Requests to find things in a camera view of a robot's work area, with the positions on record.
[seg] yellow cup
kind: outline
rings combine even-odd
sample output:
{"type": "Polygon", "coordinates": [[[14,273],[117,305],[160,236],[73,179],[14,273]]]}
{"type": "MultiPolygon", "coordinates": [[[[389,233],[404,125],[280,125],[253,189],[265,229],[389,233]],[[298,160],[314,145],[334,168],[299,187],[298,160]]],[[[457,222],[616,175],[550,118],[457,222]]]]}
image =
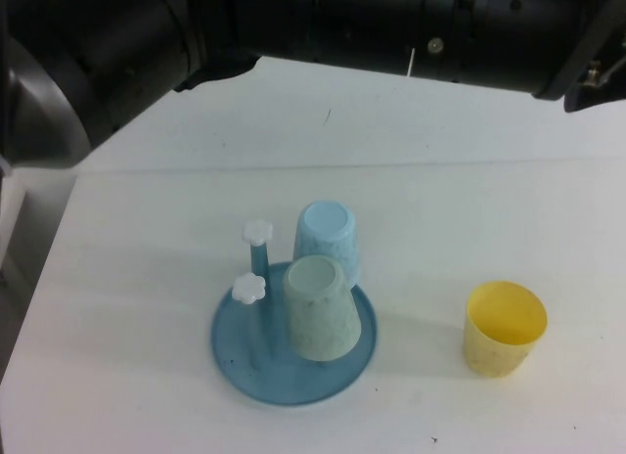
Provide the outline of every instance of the yellow cup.
{"type": "Polygon", "coordinates": [[[486,283],[468,299],[463,353],[469,366],[489,378],[512,373],[548,327],[539,297],[509,282],[486,283]]]}

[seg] blue plate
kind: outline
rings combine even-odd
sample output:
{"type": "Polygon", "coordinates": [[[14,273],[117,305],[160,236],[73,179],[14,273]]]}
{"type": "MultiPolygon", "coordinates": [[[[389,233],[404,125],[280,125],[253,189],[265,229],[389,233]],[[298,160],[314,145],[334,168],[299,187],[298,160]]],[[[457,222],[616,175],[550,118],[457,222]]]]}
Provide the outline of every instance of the blue plate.
{"type": "Polygon", "coordinates": [[[226,379],[246,395],[274,405],[303,405],[350,386],[366,368],[377,339],[374,309],[352,289],[361,319],[361,338],[345,356],[316,362],[298,356],[289,343],[283,275],[289,263],[270,266],[268,296],[244,305],[226,293],[211,328],[211,346],[226,379]]]}

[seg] white flower-shaped knob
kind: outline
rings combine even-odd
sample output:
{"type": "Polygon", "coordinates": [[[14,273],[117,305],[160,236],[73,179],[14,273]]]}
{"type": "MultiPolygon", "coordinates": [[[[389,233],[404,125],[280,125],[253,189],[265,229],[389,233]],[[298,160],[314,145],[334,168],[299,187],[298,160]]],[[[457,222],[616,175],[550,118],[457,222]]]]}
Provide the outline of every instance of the white flower-shaped knob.
{"type": "Polygon", "coordinates": [[[235,280],[233,299],[250,305],[265,297],[265,279],[254,273],[245,273],[235,280]]]}
{"type": "Polygon", "coordinates": [[[272,240],[274,226],[263,219],[244,224],[244,241],[253,247],[261,247],[272,240]]]}

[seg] black machine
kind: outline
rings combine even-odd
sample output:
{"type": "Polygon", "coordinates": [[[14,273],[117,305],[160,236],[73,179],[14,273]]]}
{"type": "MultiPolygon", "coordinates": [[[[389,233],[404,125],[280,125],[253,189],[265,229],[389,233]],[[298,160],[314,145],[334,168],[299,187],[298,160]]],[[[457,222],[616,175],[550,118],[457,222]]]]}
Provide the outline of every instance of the black machine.
{"type": "Polygon", "coordinates": [[[626,99],[626,0],[2,0],[2,154],[72,165],[168,91],[261,56],[626,99]]]}

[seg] white table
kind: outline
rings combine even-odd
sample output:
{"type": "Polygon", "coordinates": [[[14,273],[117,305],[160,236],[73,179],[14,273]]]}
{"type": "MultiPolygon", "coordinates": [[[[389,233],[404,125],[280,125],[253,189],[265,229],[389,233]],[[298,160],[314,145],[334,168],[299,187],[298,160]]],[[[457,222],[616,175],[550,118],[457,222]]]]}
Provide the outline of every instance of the white table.
{"type": "Polygon", "coordinates": [[[623,453],[624,185],[617,160],[82,176],[0,387],[6,452],[623,453]],[[264,406],[218,373],[209,322],[247,270],[242,223],[272,221],[289,259],[318,199],[357,214],[380,344],[337,397],[264,406]],[[460,350],[492,279],[550,317],[498,381],[460,350]]]}

